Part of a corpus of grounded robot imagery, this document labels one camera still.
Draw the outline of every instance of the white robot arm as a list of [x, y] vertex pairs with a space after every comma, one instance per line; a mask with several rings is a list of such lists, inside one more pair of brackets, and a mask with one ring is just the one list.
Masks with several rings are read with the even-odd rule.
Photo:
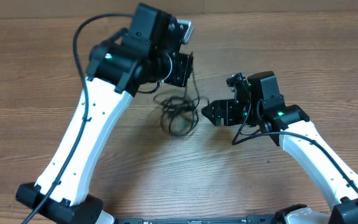
[[[186, 86], [193, 56], [180, 54], [179, 49], [188, 42], [192, 30], [190, 21], [178, 21], [166, 12], [140, 4], [129, 30], [122, 29], [97, 45], [91, 52], [88, 77], [83, 79], [89, 97], [82, 92], [56, 154], [35, 183], [19, 187], [17, 200], [36, 212], [39, 208], [40, 214], [57, 223], [113, 224], [115, 219], [103, 211], [103, 202], [88, 194], [95, 165], [114, 125], [141, 84], [161, 81]], [[122, 44], [115, 44], [122, 35]], [[226, 126], [242, 124], [234, 144], [246, 140], [235, 142], [245, 124], [259, 125], [262, 131], [259, 136], [271, 135], [277, 145], [298, 161], [333, 211], [330, 216], [299, 205], [279, 211], [272, 222], [355, 223], [355, 220], [357, 223], [358, 175], [324, 142], [298, 106], [285, 106], [274, 74], [258, 73], [248, 79], [237, 74], [227, 84], [234, 87], [236, 98], [214, 101], [203, 108], [203, 114], [215, 125], [220, 125], [221, 118]], [[84, 118], [86, 102], [89, 108]], [[76, 145], [84, 120], [86, 125]], [[326, 153], [319, 150], [316, 142]], [[61, 178], [57, 178], [61, 171], [64, 171]]]
[[[294, 205], [276, 213], [282, 223], [358, 223], [358, 175], [339, 158], [317, 132], [309, 116], [297, 105], [286, 106], [273, 72], [247, 78], [241, 73], [226, 80], [234, 99], [216, 100], [202, 109], [214, 125], [241, 124], [232, 144], [270, 136], [306, 171], [324, 196], [332, 214], [313, 212]], [[245, 124], [262, 133], [236, 141]]]
[[[85, 79], [76, 52], [78, 34], [88, 23], [112, 16], [131, 17], [131, 27], [121, 29], [92, 49]], [[193, 71], [193, 56], [179, 51], [192, 30], [191, 21], [179, 21], [142, 3], [134, 16], [104, 14], [80, 25], [73, 51], [84, 90], [45, 171], [36, 183], [22, 184], [17, 190], [16, 199], [33, 208], [24, 223], [37, 212], [61, 224], [114, 223], [113, 217], [102, 210], [103, 202], [88, 194], [96, 162], [140, 85], [164, 82], [186, 86]], [[120, 37], [121, 44], [115, 43]]]

